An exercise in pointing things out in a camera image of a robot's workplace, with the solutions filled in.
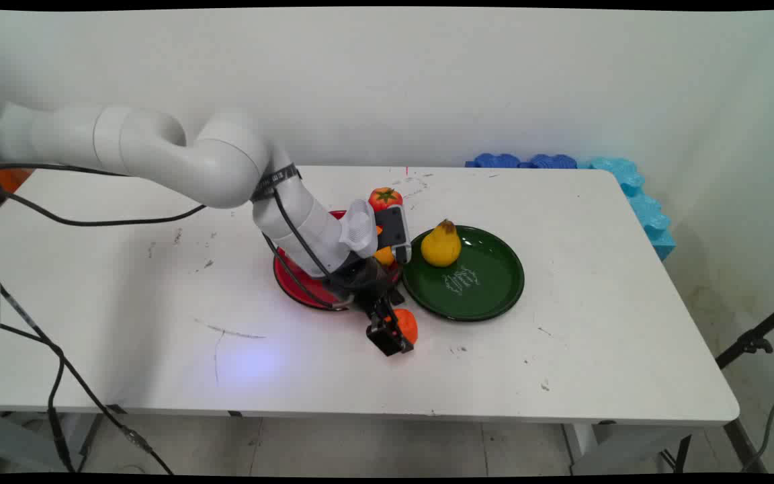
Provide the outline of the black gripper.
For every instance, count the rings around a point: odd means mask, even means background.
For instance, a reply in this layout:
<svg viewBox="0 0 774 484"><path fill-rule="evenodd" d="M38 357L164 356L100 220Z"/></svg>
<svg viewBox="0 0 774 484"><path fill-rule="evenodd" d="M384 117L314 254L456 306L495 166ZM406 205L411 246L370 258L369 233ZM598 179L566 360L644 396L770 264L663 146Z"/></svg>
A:
<svg viewBox="0 0 774 484"><path fill-rule="evenodd" d="M398 283L402 266L383 266L375 258L354 261L340 270L340 279L354 296L353 306L368 316L369 340L387 356L410 352L417 343L415 316L391 316L388 306L402 305Z"/></svg>

